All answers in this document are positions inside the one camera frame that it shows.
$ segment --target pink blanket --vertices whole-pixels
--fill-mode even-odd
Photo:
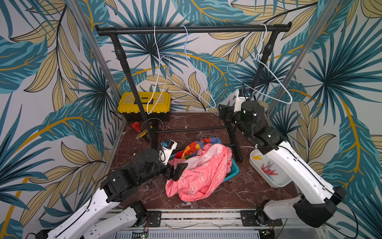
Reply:
[[[166,194],[172,197],[179,194],[183,201],[191,202],[209,197],[231,171],[232,152],[222,144],[207,144],[197,156],[185,159],[173,159],[168,163],[188,163],[177,182],[168,180]]]

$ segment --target tropical leaf wallpaper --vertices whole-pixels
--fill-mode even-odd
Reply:
[[[330,0],[79,0],[118,89],[131,91],[108,37],[95,25],[221,26],[283,24],[268,67],[283,80]],[[65,0],[0,0],[0,239],[25,238],[52,228],[89,197],[103,176],[121,121],[92,49]],[[378,112],[382,4],[341,0],[287,89],[292,105],[278,104],[271,123],[326,180],[343,186],[363,238],[382,238],[382,132]],[[254,59],[270,33],[119,36],[139,91],[166,90],[172,110],[216,111],[233,104],[251,83]],[[158,66],[159,57],[162,66]],[[235,70],[229,70],[234,63]],[[155,81],[159,75],[158,85]],[[256,89],[274,96],[279,84],[264,71]],[[271,104],[257,95],[264,107]],[[329,221],[352,235],[343,205]],[[334,238],[343,238],[330,230]]]
[[[103,1],[80,3],[92,27],[107,25]],[[0,12],[0,238],[21,239],[89,199],[121,120],[64,0],[5,0]]]

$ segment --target yellow toolbox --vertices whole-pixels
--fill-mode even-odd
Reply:
[[[162,119],[162,117],[164,117],[164,120],[167,121],[166,119],[169,118],[168,113],[171,104],[171,95],[168,92],[163,92],[161,97],[159,97],[160,92],[155,92],[150,102],[149,100],[152,96],[152,92],[138,93],[145,112],[147,112],[147,104],[149,105],[149,112],[153,109],[153,106],[157,104],[152,110],[152,113],[148,115],[149,118],[157,117]],[[125,92],[122,95],[118,105],[118,111],[125,116],[127,121],[138,121],[142,119],[132,92]]]

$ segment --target marble floor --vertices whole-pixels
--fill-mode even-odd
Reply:
[[[133,160],[137,150],[137,133],[128,122],[124,128],[118,150],[110,170],[122,167]],[[171,113],[170,121],[165,122],[165,130],[181,128],[197,128],[224,125],[216,113]],[[185,148],[190,142],[210,137],[219,137],[223,143],[229,143],[226,129],[208,131],[188,131],[159,135],[170,138],[178,143],[178,148]],[[293,183],[283,188],[274,189],[249,164],[249,154],[254,147],[237,131],[238,143],[244,160],[237,163],[240,172],[232,179],[222,183],[208,198],[195,202],[183,202],[178,195],[167,197],[165,192],[166,180],[159,177],[140,187],[137,194],[120,204],[120,207],[130,205],[134,201],[142,201],[146,208],[254,208],[264,199],[282,200],[297,196]],[[149,148],[150,143],[139,141],[139,149]]]

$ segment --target white plastic tray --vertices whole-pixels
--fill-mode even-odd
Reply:
[[[261,170],[263,164],[264,164],[264,167],[266,167],[269,161],[270,161],[270,164],[273,163],[270,169],[272,171],[275,170],[274,173],[278,175],[268,175],[264,173],[263,170]],[[288,177],[288,175],[276,163],[270,160],[270,158],[268,158],[266,155],[263,155],[258,149],[255,149],[249,155],[249,163],[264,178],[264,180],[273,188],[284,187],[292,181],[292,179]]]

